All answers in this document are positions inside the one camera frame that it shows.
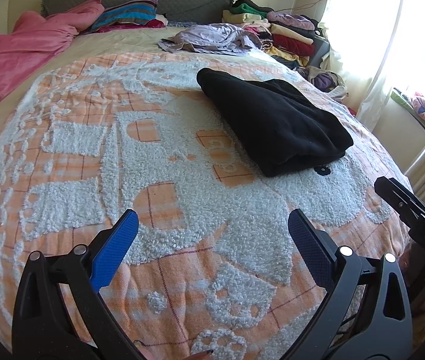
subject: plaid blanket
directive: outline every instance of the plaid blanket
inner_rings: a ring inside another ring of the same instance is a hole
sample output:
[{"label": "plaid blanket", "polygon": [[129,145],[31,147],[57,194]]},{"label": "plaid blanket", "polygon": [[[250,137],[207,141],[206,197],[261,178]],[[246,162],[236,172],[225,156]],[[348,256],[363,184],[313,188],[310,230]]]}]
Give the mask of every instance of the plaid blanket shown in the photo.
[{"label": "plaid blanket", "polygon": [[[334,163],[265,178],[197,85],[202,67],[289,81],[355,145]],[[0,339],[10,347],[32,251],[68,253],[133,208],[139,235],[100,291],[125,332],[159,358],[279,358],[324,297],[288,235],[289,211],[359,255],[400,255],[407,228],[374,193],[379,176],[408,184],[344,106],[280,64],[135,52],[46,73],[0,134]]]}]

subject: striped pillow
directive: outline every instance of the striped pillow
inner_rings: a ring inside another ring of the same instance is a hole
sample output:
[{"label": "striped pillow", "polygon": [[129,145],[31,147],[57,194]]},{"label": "striped pillow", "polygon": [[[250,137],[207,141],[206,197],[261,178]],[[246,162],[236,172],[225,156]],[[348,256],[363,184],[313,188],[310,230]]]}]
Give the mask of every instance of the striped pillow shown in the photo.
[{"label": "striped pillow", "polygon": [[106,9],[94,22],[91,32],[117,23],[146,24],[156,18],[157,0],[133,0]]}]

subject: blue textured pad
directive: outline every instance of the blue textured pad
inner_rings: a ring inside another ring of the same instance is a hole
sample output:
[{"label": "blue textured pad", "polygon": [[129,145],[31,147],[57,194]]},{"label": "blue textured pad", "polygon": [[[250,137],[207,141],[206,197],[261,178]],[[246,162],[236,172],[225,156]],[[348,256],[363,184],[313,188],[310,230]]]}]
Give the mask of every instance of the blue textured pad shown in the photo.
[{"label": "blue textured pad", "polygon": [[137,214],[131,210],[112,229],[112,235],[92,260],[91,284],[96,292],[111,283],[132,241],[136,238],[139,229]]},{"label": "blue textured pad", "polygon": [[314,229],[301,210],[291,212],[287,226],[312,278],[319,287],[329,291],[334,284],[336,262],[333,251],[322,239],[329,235]]}]

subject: black mechanical device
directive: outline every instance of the black mechanical device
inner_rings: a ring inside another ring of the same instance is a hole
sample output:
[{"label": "black mechanical device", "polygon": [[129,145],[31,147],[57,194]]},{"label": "black mechanical device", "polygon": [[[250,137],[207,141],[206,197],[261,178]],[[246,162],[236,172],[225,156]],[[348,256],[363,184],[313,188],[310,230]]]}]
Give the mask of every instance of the black mechanical device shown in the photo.
[{"label": "black mechanical device", "polygon": [[[404,280],[396,257],[361,257],[314,229],[301,210],[291,212],[289,233],[326,296],[280,360],[405,360],[412,354],[410,301],[425,288],[425,206],[393,178],[379,178],[376,192],[409,226],[418,262]],[[99,289],[110,284],[137,235],[137,214],[127,210],[112,229],[67,255],[29,255],[16,296],[13,355],[20,360],[144,359],[111,315]],[[82,342],[64,304],[67,284],[97,347]],[[358,311],[345,318],[357,286],[365,285]],[[345,331],[341,327],[349,324]]]}]

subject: pink comforter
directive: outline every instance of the pink comforter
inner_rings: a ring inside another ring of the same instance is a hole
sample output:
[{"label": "pink comforter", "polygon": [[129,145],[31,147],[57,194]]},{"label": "pink comforter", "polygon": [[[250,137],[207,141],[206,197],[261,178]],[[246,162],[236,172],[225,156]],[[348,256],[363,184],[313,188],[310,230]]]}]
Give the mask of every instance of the pink comforter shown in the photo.
[{"label": "pink comforter", "polygon": [[67,49],[74,37],[103,11],[100,0],[93,0],[46,19],[37,12],[25,12],[12,34],[0,35],[0,101],[36,69]]}]

